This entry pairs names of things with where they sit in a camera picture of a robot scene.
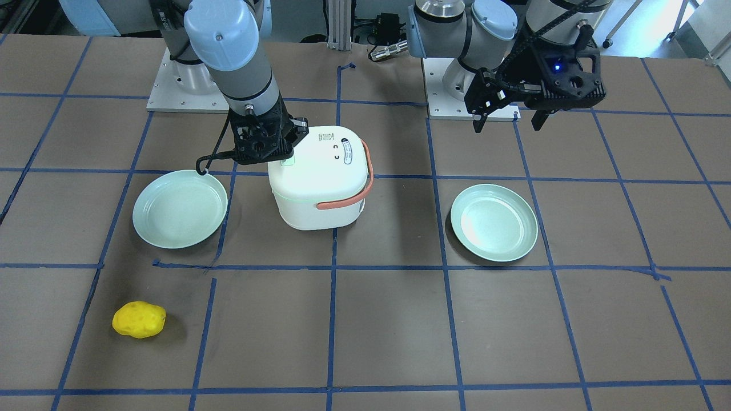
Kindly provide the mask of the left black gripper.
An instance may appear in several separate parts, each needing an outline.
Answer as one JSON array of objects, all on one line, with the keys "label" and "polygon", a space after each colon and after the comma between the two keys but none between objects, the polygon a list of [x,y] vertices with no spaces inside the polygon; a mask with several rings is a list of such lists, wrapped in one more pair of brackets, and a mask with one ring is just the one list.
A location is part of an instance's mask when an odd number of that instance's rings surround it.
[{"label": "left black gripper", "polygon": [[558,94],[551,89],[556,75],[553,65],[557,62],[555,42],[517,40],[496,68],[495,82],[486,68],[479,68],[464,95],[475,133],[482,132],[488,115],[514,102],[535,110],[532,127],[540,131],[558,111]]}]

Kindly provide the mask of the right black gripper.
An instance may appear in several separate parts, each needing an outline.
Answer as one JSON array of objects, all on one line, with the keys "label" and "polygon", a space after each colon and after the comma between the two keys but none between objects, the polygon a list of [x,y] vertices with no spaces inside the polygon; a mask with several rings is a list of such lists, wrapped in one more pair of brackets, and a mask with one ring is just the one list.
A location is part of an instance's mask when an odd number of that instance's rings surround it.
[{"label": "right black gripper", "polygon": [[227,119],[234,135],[234,148],[227,151],[227,158],[243,166],[279,160],[282,167],[294,166],[294,148],[309,133],[308,120],[291,117],[284,102],[261,115],[230,109]]}]

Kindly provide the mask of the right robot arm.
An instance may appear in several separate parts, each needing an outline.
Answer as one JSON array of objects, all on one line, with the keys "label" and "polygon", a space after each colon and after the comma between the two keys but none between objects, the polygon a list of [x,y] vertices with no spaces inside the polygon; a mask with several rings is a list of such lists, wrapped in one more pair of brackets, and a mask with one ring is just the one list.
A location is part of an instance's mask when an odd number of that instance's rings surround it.
[{"label": "right robot arm", "polygon": [[198,174],[206,174],[214,160],[248,166],[289,159],[308,135],[308,122],[287,111],[259,43],[258,3],[149,1],[148,6],[171,60],[205,65],[229,106],[224,130],[232,132],[234,148],[200,157]]}]

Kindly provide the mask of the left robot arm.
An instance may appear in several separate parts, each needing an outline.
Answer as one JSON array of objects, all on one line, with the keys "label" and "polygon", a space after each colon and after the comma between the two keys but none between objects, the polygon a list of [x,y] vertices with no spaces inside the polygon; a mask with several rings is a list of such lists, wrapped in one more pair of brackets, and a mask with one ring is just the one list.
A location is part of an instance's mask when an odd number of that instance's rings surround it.
[{"label": "left robot arm", "polygon": [[606,97],[595,27],[610,1],[530,1],[523,20],[502,1],[416,1],[407,43],[417,58],[449,58],[457,98],[481,132],[488,115],[514,102],[540,130],[560,110]]}]

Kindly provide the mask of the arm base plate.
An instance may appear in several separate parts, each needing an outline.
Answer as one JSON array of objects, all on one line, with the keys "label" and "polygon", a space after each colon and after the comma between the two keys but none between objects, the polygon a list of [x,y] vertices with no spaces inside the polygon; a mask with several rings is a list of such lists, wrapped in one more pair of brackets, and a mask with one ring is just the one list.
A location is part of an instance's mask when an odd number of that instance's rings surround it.
[{"label": "arm base plate", "polygon": [[184,65],[170,59],[168,49],[159,66],[146,105],[151,112],[227,114],[229,104],[203,63]]},{"label": "arm base plate", "polygon": [[464,96],[473,73],[454,58],[423,58],[422,67],[430,119],[472,120]]}]

